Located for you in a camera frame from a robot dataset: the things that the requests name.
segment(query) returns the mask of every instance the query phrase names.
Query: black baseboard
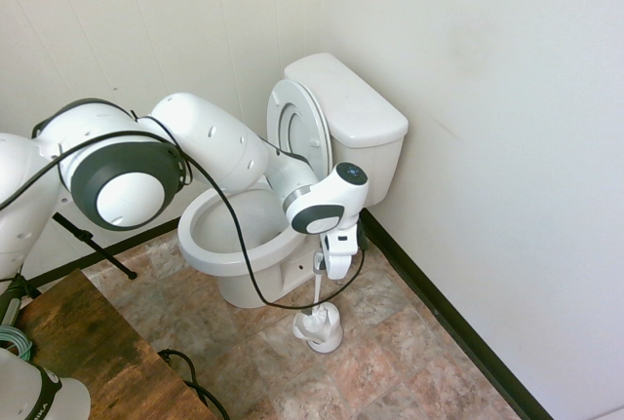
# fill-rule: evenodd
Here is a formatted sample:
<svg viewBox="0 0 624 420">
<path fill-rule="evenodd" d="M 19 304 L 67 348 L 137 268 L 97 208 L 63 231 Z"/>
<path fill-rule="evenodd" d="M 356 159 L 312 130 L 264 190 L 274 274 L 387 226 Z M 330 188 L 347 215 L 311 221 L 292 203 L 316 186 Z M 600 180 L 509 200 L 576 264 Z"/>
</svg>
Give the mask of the black baseboard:
<svg viewBox="0 0 624 420">
<path fill-rule="evenodd" d="M 151 228 L 145 232 L 141 232 L 133 237 L 130 237 L 128 240 L 124 240 L 123 242 L 116 243 L 115 245 L 111 245 L 108 248 L 105 248 L 110 254 L 119 254 L 120 252 L 127 251 L 130 248 L 137 247 L 138 245 L 142 245 L 149 240 L 153 240 L 156 237 L 160 237 L 161 235 L 171 232 L 177 228 L 177 223 L 179 222 L 179 218 L 174 220 L 170 220 L 169 222 L 163 223 L 162 225 L 158 225 L 154 228 Z M 93 252 L 84 257 L 76 259 L 75 261 L 69 262 L 63 266 L 60 266 L 52 271 L 48 271 L 45 274 L 41 274 L 40 276 L 29 279 L 28 281 L 36 287 L 44 286 L 45 284 L 49 284 L 50 282 L 55 281 L 56 279 L 60 279 L 61 277 L 65 277 L 71 271 L 75 269 L 86 269 L 89 266 L 93 266 L 98 262 L 102 261 L 104 257 L 101 254 Z"/>
<path fill-rule="evenodd" d="M 361 217 L 370 240 L 518 415 L 526 420 L 553 420 L 372 214 L 363 210 Z"/>
</svg>

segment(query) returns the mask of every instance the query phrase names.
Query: white wall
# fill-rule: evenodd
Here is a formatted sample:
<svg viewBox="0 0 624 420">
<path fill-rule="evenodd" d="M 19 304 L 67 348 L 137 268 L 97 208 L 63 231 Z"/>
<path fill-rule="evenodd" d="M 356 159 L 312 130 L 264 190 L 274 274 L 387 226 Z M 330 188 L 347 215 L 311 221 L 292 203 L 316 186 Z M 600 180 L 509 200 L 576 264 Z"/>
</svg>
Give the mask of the white wall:
<svg viewBox="0 0 624 420">
<path fill-rule="evenodd" d="M 0 132 L 68 102 L 101 97 L 147 114 L 191 92 L 265 134 L 268 95 L 290 62 L 320 50 L 319 0 L 0 0 Z M 180 216 L 183 190 L 148 227 Z M 128 238 L 62 211 L 102 246 Z M 24 268 L 32 277 L 91 252 L 50 223 Z"/>
<path fill-rule="evenodd" d="M 374 216 L 557 419 L 624 405 L 624 0 L 324 0 L 410 121 Z"/>
<path fill-rule="evenodd" d="M 601 418 L 597 418 L 596 420 L 624 420 L 624 409 L 608 413 L 607 415 L 601 416 Z"/>
</svg>

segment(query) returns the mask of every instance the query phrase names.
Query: toilet base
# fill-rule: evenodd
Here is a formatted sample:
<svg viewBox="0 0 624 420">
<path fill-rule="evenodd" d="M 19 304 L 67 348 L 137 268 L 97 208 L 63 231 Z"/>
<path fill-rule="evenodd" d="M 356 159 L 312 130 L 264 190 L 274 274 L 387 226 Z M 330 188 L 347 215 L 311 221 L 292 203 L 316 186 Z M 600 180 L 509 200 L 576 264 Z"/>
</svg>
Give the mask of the toilet base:
<svg viewBox="0 0 624 420">
<path fill-rule="evenodd" d="M 314 277 L 314 253 L 319 248 L 318 235 L 308 235 L 303 244 L 282 262 L 262 271 L 254 272 L 260 291 L 270 302 L 279 300 L 298 286 Z M 255 291 L 249 274 L 234 277 L 217 277 L 218 290 L 228 303 L 239 308 L 264 306 Z"/>
</svg>

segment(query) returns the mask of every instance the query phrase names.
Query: floor tile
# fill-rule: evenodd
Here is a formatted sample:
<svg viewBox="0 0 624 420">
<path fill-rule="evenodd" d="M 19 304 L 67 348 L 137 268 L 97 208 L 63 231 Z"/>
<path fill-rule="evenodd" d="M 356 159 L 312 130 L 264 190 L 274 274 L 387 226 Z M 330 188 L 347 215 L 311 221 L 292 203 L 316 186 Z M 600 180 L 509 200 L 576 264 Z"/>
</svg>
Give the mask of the floor tile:
<svg viewBox="0 0 624 420">
<path fill-rule="evenodd" d="M 223 404 L 230 416 L 246 412 L 266 396 L 262 379 L 244 344 L 211 360 L 197 357 L 197 378 Z"/>
<path fill-rule="evenodd" d="M 488 405 L 482 412 L 474 417 L 475 420 L 501 420 L 500 414 Z"/>
<path fill-rule="evenodd" d="M 342 342 L 348 342 L 356 338 L 362 337 L 367 333 L 367 329 L 360 323 L 355 316 L 347 299 L 342 295 L 331 301 L 340 312 L 340 323 L 342 324 L 343 339 Z"/>
<path fill-rule="evenodd" d="M 143 246 L 125 251 L 116 257 L 131 271 L 136 272 L 136 279 L 129 279 L 108 261 L 101 261 L 91 267 L 91 272 L 97 274 L 99 279 L 99 290 L 113 305 L 130 293 L 157 286 L 157 278 Z"/>
<path fill-rule="evenodd" d="M 410 390 L 399 384 L 366 407 L 357 420 L 429 420 L 420 410 Z"/>
<path fill-rule="evenodd" d="M 427 306 L 422 301 L 417 302 L 414 305 L 414 308 L 416 308 L 416 311 L 418 312 L 420 317 L 423 319 L 424 322 L 427 323 L 431 331 L 436 335 L 436 337 L 438 337 L 438 341 L 443 346 L 449 347 L 455 345 L 454 339 L 444 329 L 444 327 L 440 324 L 437 318 L 433 315 L 431 310 L 429 310 L 429 308 L 427 308 Z"/>
<path fill-rule="evenodd" d="M 376 326 L 372 334 L 404 378 L 425 367 L 445 350 L 410 305 Z"/>
<path fill-rule="evenodd" d="M 461 350 L 461 348 L 453 343 L 448 345 L 448 354 L 453 357 L 457 365 L 477 383 L 480 393 L 486 399 L 487 402 L 494 401 L 500 397 L 496 389 L 491 385 L 488 379 L 477 368 L 477 366 L 470 360 L 470 358 Z"/>
<path fill-rule="evenodd" d="M 177 231 L 174 230 L 145 244 L 145 254 L 158 279 L 188 267 L 177 243 Z"/>
<path fill-rule="evenodd" d="M 269 396 L 280 420 L 348 420 L 351 412 L 330 377 L 316 366 Z"/>
<path fill-rule="evenodd" d="M 326 355 L 324 367 L 354 412 L 400 381 L 383 350 L 370 336 L 343 342 Z"/>
<path fill-rule="evenodd" d="M 249 337 L 285 318 L 290 311 L 271 306 L 260 308 L 238 308 L 227 303 L 232 320 L 243 337 Z"/>
<path fill-rule="evenodd" d="M 159 288 L 148 288 L 120 298 L 113 306 L 156 350 L 167 348 L 174 336 L 172 320 Z"/>
<path fill-rule="evenodd" d="M 500 397 L 500 395 L 496 400 L 492 401 L 491 405 L 498 413 L 500 413 L 503 420 L 520 420 L 518 414 L 514 412 L 514 409 L 511 408 L 509 403 Z"/>
<path fill-rule="evenodd" d="M 370 248 L 367 251 L 367 260 L 370 260 L 371 268 L 376 268 L 376 269 L 385 271 L 388 275 L 395 273 L 395 270 L 388 262 L 388 259 L 386 258 L 386 256 L 375 245 L 370 245 Z"/>
<path fill-rule="evenodd" d="M 210 359 L 241 341 L 214 277 L 187 267 L 163 279 L 161 289 L 177 334 L 172 348 Z"/>
<path fill-rule="evenodd" d="M 408 301 L 380 269 L 360 276 L 340 295 L 364 327 L 373 327 L 402 310 Z"/>
<path fill-rule="evenodd" d="M 262 398 L 238 417 L 237 420 L 279 420 L 269 398 Z"/>
<path fill-rule="evenodd" d="M 403 278 L 399 276 L 399 274 L 397 274 L 397 271 L 394 270 L 394 268 L 390 265 L 385 256 L 383 254 L 381 254 L 381 256 L 382 257 L 379 259 L 382 259 L 381 262 L 383 264 L 383 270 L 385 271 L 386 276 L 388 276 L 388 279 L 390 279 L 390 282 L 392 282 L 392 284 L 394 284 L 401 291 L 401 293 L 409 303 L 414 306 L 421 304 L 422 301 L 420 300 L 420 298 L 418 298 L 418 295 L 416 295 L 410 288 L 410 286 L 406 284 Z"/>
<path fill-rule="evenodd" d="M 447 355 L 430 362 L 406 386 L 431 420 L 467 420 L 487 404 L 472 377 Z"/>
<path fill-rule="evenodd" d="M 293 315 L 260 331 L 246 343 L 269 390 L 290 381 L 316 361 L 307 344 L 293 336 Z"/>
</svg>

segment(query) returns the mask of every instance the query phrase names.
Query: toilet brush holder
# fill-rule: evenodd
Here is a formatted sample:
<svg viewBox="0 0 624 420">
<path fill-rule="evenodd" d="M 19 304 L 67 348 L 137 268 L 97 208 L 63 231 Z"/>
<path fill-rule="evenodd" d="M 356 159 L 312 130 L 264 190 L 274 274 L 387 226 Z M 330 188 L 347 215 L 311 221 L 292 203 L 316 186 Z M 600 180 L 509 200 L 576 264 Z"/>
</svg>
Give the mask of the toilet brush holder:
<svg viewBox="0 0 624 420">
<path fill-rule="evenodd" d="M 315 352 L 333 352 L 342 342 L 340 312 L 332 303 L 323 303 L 315 307 L 310 315 L 297 313 L 292 321 L 292 333 L 307 341 Z"/>
</svg>

